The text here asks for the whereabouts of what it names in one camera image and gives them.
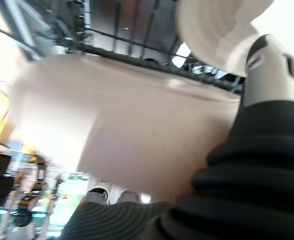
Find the black silver robot right hand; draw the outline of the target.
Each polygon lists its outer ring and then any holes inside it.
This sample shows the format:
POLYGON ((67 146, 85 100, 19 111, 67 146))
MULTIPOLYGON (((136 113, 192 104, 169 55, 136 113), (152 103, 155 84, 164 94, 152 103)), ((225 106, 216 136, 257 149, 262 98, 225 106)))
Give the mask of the black silver robot right hand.
POLYGON ((228 139, 172 204, 124 191, 107 204, 89 191, 62 240, 294 240, 294 57, 271 34, 246 59, 246 80, 228 139))

